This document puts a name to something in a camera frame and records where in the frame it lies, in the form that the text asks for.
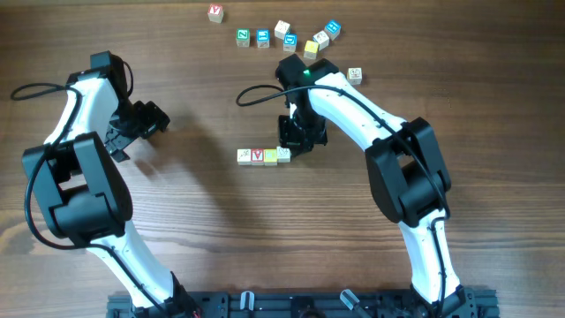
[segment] letter on block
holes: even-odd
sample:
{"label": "letter on block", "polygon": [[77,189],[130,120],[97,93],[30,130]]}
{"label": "letter on block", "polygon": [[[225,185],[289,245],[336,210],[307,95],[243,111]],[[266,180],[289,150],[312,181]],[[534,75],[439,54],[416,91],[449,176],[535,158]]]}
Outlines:
{"label": "letter on block", "polygon": [[275,37],[284,40],[284,36],[290,32],[290,24],[279,20],[279,23],[275,26]]}
{"label": "letter on block", "polygon": [[361,80],[363,79],[363,73],[361,72],[361,68],[350,68],[347,70],[347,81],[350,82],[351,85],[359,85],[361,84]]}
{"label": "letter on block", "polygon": [[297,50],[298,37],[295,34],[286,34],[284,36],[284,45],[282,50],[285,52],[294,52]]}
{"label": "letter on block", "polygon": [[290,149],[277,147],[276,148],[276,158],[279,163],[289,163],[290,162]]}
{"label": "letter on block", "polygon": [[320,45],[317,42],[306,41],[306,46],[304,47],[304,58],[316,59],[319,46]]}
{"label": "letter on block", "polygon": [[208,17],[210,21],[215,23],[222,23],[223,19],[223,8],[219,4],[210,4],[208,8]]}
{"label": "letter on block", "polygon": [[333,40],[335,40],[337,35],[339,35],[339,33],[342,31],[342,26],[339,23],[331,20],[326,25],[326,28],[324,29],[324,31],[326,31],[329,38],[332,39],[332,41],[333,41]]}
{"label": "letter on block", "polygon": [[263,164],[263,149],[251,149],[251,165]]}
{"label": "letter on block", "polygon": [[264,154],[265,156],[265,165],[276,165],[276,149],[265,149]]}
{"label": "letter on block", "polygon": [[238,47],[249,48],[250,37],[249,29],[238,29],[236,33],[236,42]]}
{"label": "letter on block", "polygon": [[238,149],[237,150],[237,163],[239,165],[251,164],[251,149]]}
{"label": "letter on block", "polygon": [[314,40],[320,45],[319,50],[323,50],[329,45],[329,37],[324,31],[319,31],[314,36]]}
{"label": "letter on block", "polygon": [[268,48],[271,37],[267,29],[257,30],[257,47]]}

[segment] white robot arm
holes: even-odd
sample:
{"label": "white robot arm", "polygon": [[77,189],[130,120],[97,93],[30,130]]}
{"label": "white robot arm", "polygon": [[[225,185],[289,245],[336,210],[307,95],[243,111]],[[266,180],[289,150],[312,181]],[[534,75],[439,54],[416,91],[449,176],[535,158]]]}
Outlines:
{"label": "white robot arm", "polygon": [[[86,248],[101,258],[132,296],[137,317],[164,311],[192,317],[194,303],[137,233],[131,196],[110,159],[128,159],[126,146],[164,131],[169,123],[154,103],[130,103],[124,65],[102,52],[91,56],[90,70],[72,74],[55,131],[43,146],[26,150],[22,162],[51,232],[71,240],[74,246],[66,249]],[[32,178],[36,165],[41,168]],[[59,184],[76,172],[86,184],[62,190]]]}
{"label": "white robot arm", "polygon": [[[315,82],[343,89],[357,97],[374,113],[385,120],[396,132],[402,130],[404,119],[390,115],[385,110],[369,101],[353,88],[343,73],[330,73]],[[350,136],[364,151],[373,145],[374,140],[385,140],[390,132],[374,122],[374,119],[350,98],[325,89],[308,91],[313,110],[326,119],[331,120]],[[419,220],[418,226],[410,227],[405,222],[398,223],[406,243],[406,249],[412,265],[412,285],[416,292],[429,304],[434,303],[441,295],[441,267],[433,242],[430,225],[433,219],[445,216],[443,209],[435,209]],[[447,275],[446,297],[456,291],[459,278],[451,266],[448,244],[445,237],[444,222],[436,225],[440,241],[441,255]]]}
{"label": "white robot arm", "polygon": [[306,69],[298,57],[291,56],[281,61],[275,75],[285,90],[313,85],[336,88],[313,88],[288,94],[290,115],[279,117],[280,142],[289,147],[293,155],[299,155],[312,150],[316,143],[328,142],[325,119],[339,126],[365,151],[373,197],[383,214],[400,227],[411,259],[413,290],[430,307],[454,294],[460,288],[460,281],[449,258],[445,209],[415,164],[398,165],[396,158],[403,152],[391,138],[391,131],[376,122],[357,102],[363,103],[389,129],[417,149],[420,159],[445,193],[450,180],[431,127],[421,118],[407,123],[379,108],[353,88],[327,60]]}

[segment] black cable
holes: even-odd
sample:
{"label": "black cable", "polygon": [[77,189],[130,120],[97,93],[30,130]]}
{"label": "black cable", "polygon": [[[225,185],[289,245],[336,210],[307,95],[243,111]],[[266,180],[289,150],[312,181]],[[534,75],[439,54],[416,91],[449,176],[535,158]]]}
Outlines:
{"label": "black cable", "polygon": [[[30,95],[16,96],[17,93],[21,92],[24,89],[30,88],[30,87],[51,87],[51,88],[43,90],[43,91],[38,92],[38,93],[33,93],[33,94],[30,94]],[[53,243],[53,242],[49,241],[48,239],[44,238],[40,234],[37,227],[35,226],[34,219],[32,217],[31,197],[32,197],[32,192],[34,190],[34,183],[35,183],[35,180],[37,179],[37,175],[39,173],[40,168],[46,162],[46,159],[52,154],[54,149],[57,148],[57,146],[59,145],[61,140],[63,140],[63,138],[69,133],[69,131],[72,127],[72,124],[74,123],[74,120],[75,120],[75,118],[76,118],[76,116],[77,116],[77,114],[80,110],[80,104],[82,102],[82,94],[80,93],[79,90],[77,90],[74,87],[70,87],[70,86],[62,86],[62,85],[53,84],[53,83],[32,83],[32,84],[27,84],[27,85],[24,85],[24,86],[21,86],[21,87],[14,89],[14,91],[11,92],[10,98],[13,101],[24,101],[24,100],[27,100],[27,99],[31,99],[31,98],[35,98],[35,97],[39,97],[39,96],[43,96],[43,95],[47,95],[47,94],[51,94],[51,93],[55,93],[55,92],[60,92],[60,91],[72,91],[76,95],[76,102],[75,102],[75,104],[72,108],[71,115],[67,119],[67,122],[64,124],[63,130],[61,131],[59,136],[51,144],[46,146],[45,150],[43,151],[43,154],[41,154],[41,156],[40,156],[40,159],[37,161],[34,168],[32,169],[32,173],[30,174],[29,180],[27,181],[26,194],[25,194],[25,197],[24,197],[24,212],[25,212],[25,215],[26,215],[27,226],[29,227],[29,230],[32,232],[32,234],[34,234],[34,237],[37,240],[39,240],[40,242],[42,242],[42,244],[49,246],[51,248],[68,251],[68,250],[80,249],[81,247],[78,247],[78,246],[62,246],[62,245],[58,245],[58,244]],[[116,254],[116,252],[113,249],[111,249],[107,246],[104,246],[104,245],[100,245],[100,244],[88,244],[86,246],[86,248],[100,248],[100,249],[106,251],[110,255],[110,257],[112,257],[114,259],[114,261],[116,261],[116,263],[119,265],[120,269],[122,269],[122,271],[128,276],[128,278],[130,278],[130,280],[133,282],[135,287],[141,291],[141,293],[157,308],[157,310],[159,310],[159,312],[161,312],[165,317],[170,317],[170,315],[165,311],[165,309],[161,305],[159,305],[157,303],[157,301],[155,299],[153,299],[153,297],[151,297],[151,295],[149,295],[149,293],[145,290],[145,288],[143,288],[143,285],[140,284],[139,281],[133,276],[132,272],[125,266],[125,264],[122,262],[122,260],[118,257],[118,255]]]}
{"label": "black cable", "polygon": [[[274,88],[280,91],[280,93],[275,93],[272,94],[270,96],[266,96],[263,98],[260,98],[258,100],[255,101],[251,101],[251,102],[240,102],[239,100],[241,99],[241,97],[254,89],[257,88],[266,88],[266,87],[270,87],[270,88]],[[398,144],[401,146],[401,149],[403,150],[404,153],[406,153],[407,155],[411,156],[414,159],[414,162],[416,163],[416,165],[419,167],[419,169],[426,175],[426,178],[428,180],[428,182],[432,185],[434,191],[437,193],[438,198],[440,199],[441,202],[441,206],[443,207],[443,209],[445,210],[445,217],[438,217],[435,218],[432,223],[431,223],[431,230],[432,230],[432,234],[433,234],[433,240],[435,243],[435,249],[436,252],[438,254],[438,260],[440,263],[440,272],[441,272],[441,297],[440,297],[440,302],[438,303],[438,310],[436,313],[436,317],[441,317],[441,310],[443,309],[443,303],[445,301],[445,286],[447,284],[447,276],[445,273],[445,266],[443,264],[443,257],[441,256],[441,248],[440,248],[440,243],[439,240],[437,238],[437,233],[435,232],[435,223],[438,221],[445,221],[448,220],[451,217],[451,210],[449,209],[449,205],[448,205],[448,201],[446,200],[445,196],[443,195],[443,193],[441,192],[440,188],[438,187],[438,185],[433,181],[433,177],[430,173],[430,171],[426,168],[426,166],[420,161],[420,159],[418,158],[418,156],[416,155],[416,153],[414,153],[414,150],[412,149],[412,147],[406,142],[404,141],[400,135],[398,135],[398,133],[392,129],[392,127],[390,127],[388,125],[388,123],[383,120],[382,118],[380,118],[377,114],[374,113],[373,110],[371,110],[367,105],[365,105],[363,102],[361,102],[357,97],[349,94],[348,92],[346,92],[345,90],[341,89],[341,88],[337,88],[337,87],[331,87],[331,86],[326,86],[326,85],[312,85],[312,86],[306,86],[306,87],[296,87],[296,88],[292,88],[289,90],[283,90],[280,87],[276,87],[273,85],[257,85],[257,86],[253,86],[253,87],[248,87],[247,89],[243,90],[236,98],[236,104],[237,106],[240,107],[244,107],[244,106],[252,106],[261,102],[266,102],[269,101],[271,99],[274,99],[276,97],[280,97],[283,95],[288,95],[290,93],[294,93],[294,92],[298,92],[298,91],[303,91],[303,90],[308,90],[308,89],[327,89],[330,91],[334,91],[337,92],[340,96],[343,95],[349,99],[351,99],[353,102],[355,102],[359,107],[361,107],[364,111],[366,111],[369,115],[371,115],[373,117],[373,119],[379,123],[379,125],[381,125],[382,127],[384,127],[392,136],[392,138],[398,142]]]}
{"label": "black cable", "polygon": [[127,95],[128,97],[132,95],[133,93],[133,72],[132,72],[132,68],[130,67],[129,64],[127,64],[127,62],[124,62],[125,66],[127,66],[128,71],[130,71],[130,89],[127,90]]}
{"label": "black cable", "polygon": [[445,301],[445,289],[447,287],[448,274],[445,271],[445,265],[443,264],[443,256],[441,256],[440,240],[438,239],[438,233],[435,229],[435,224],[439,221],[445,223],[445,217],[436,217],[430,224],[430,230],[432,231],[433,242],[435,244],[435,251],[438,254],[438,261],[440,263],[440,273],[441,273],[441,296],[438,306],[435,309],[435,317],[440,318],[443,311],[443,302]]}

